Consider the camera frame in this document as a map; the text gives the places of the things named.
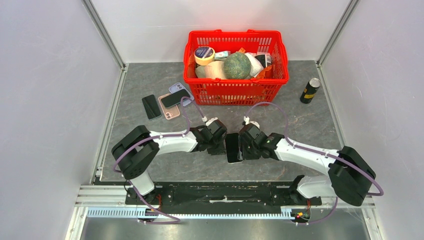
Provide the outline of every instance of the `energy drink can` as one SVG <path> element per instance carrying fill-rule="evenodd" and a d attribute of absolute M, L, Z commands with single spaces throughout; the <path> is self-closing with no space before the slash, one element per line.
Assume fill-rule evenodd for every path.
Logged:
<path fill-rule="evenodd" d="M 300 101 L 304 104 L 310 103 L 320 87 L 321 81 L 318 78 L 314 77 L 309 80 L 300 96 Z"/>

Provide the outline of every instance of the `pink smartphone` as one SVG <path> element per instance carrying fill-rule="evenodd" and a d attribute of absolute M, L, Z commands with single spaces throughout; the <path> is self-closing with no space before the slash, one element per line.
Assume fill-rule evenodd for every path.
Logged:
<path fill-rule="evenodd" d="M 176 118 L 180 115 L 180 110 L 178 109 L 178 106 L 176 106 L 176 105 L 173 106 L 173 107 L 170 107 L 170 108 L 164 107 L 164 104 L 162 103 L 162 99 L 164 97 L 168 96 L 168 95 L 171 95 L 171 93 L 167 93 L 165 95 L 162 95 L 162 96 L 158 97 L 157 100 L 159 100 L 159 104 L 160 104 L 160 107 L 162 108 L 162 112 L 163 112 L 163 115 L 165 115 L 165 118 L 167 120 L 171 120 L 171 119 Z"/>

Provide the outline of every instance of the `gray floor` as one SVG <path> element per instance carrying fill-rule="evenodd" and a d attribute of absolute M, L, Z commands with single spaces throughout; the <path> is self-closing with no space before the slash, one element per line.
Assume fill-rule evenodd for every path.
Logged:
<path fill-rule="evenodd" d="M 312 211 L 322 218 L 328 211 Z M 338 209 L 326 221 L 295 226 L 288 220 L 183 219 L 180 224 L 143 225 L 130 218 L 85 220 L 81 240 L 369 240 L 361 209 Z"/>
<path fill-rule="evenodd" d="M 130 64 L 116 113 L 101 181 L 123 181 L 112 171 L 114 158 L 111 148 L 138 125 L 156 132 L 174 132 L 186 129 L 183 116 L 172 120 L 165 117 L 148 120 L 142 98 L 150 94 L 156 97 L 169 93 L 168 88 L 184 83 L 183 64 L 135 63 Z M 280 105 L 289 117 L 289 136 L 300 142 L 327 149 L 339 149 L 340 143 L 330 114 L 324 91 L 320 89 L 310 104 L 299 101 L 306 83 L 318 78 L 313 61 L 290 61 L 289 82 L 281 87 L 274 103 Z M 209 106 L 201 109 L 209 117 L 218 117 L 228 128 L 228 133 L 241 129 L 243 115 L 248 106 Z M 195 106 L 187 106 L 193 126 L 202 124 Z M 283 133 L 282 114 L 272 106 L 255 108 L 250 119 L 257 121 L 266 134 Z M 228 164 L 225 155 L 210 156 L 207 152 L 176 152 L 157 156 L 147 169 L 154 181 L 292 181 L 297 175 L 318 173 L 291 162 L 271 159 L 246 160 Z"/>

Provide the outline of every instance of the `black smartphone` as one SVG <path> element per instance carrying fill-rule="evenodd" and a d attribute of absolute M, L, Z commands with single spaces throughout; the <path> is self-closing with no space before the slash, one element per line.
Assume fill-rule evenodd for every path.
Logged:
<path fill-rule="evenodd" d="M 158 102 L 156 101 L 155 95 L 145 96 L 141 99 L 144 105 L 144 109 L 149 120 L 159 118 L 162 116 L 161 109 L 159 108 Z"/>
<path fill-rule="evenodd" d="M 239 158 L 239 133 L 230 133 L 225 137 L 226 160 L 229 164 L 241 163 Z"/>
<path fill-rule="evenodd" d="M 182 97 L 190 98 L 189 92 L 185 89 L 181 89 L 172 93 L 171 95 L 162 98 L 163 106 L 167 109 L 173 107 L 181 102 Z"/>

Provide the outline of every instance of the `marble-pattern floor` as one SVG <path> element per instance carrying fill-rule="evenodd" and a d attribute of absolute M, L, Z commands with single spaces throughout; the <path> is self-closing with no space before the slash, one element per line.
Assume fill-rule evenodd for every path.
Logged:
<path fill-rule="evenodd" d="M 114 158 L 112 147 L 138 125 L 145 125 L 156 132 L 175 132 L 186 129 L 181 116 L 172 120 L 162 117 L 148 120 L 142 98 L 154 94 L 156 98 L 169 93 L 168 88 L 183 84 L 182 62 L 131 63 L 124 82 L 113 129 L 103 165 L 101 181 L 124 181 L 120 174 L 112 171 Z M 335 126 L 324 91 L 319 89 L 310 104 L 303 104 L 299 97 L 311 78 L 318 78 L 314 61 L 289 61 L 290 79 L 283 85 L 273 100 L 287 112 L 289 137 L 326 149 L 340 149 Z M 218 117 L 228 128 L 228 133 L 238 132 L 248 106 L 201 105 L 209 118 Z M 192 126 L 202 124 L 195 106 L 186 108 Z M 267 135 L 284 132 L 283 115 L 273 106 L 256 107 L 250 119 L 259 122 Z M 157 156 L 147 169 L 153 181 L 292 181 L 298 175 L 314 176 L 319 173 L 292 162 L 273 159 L 245 160 L 227 163 L 225 155 L 208 155 L 204 152 L 175 152 Z"/>

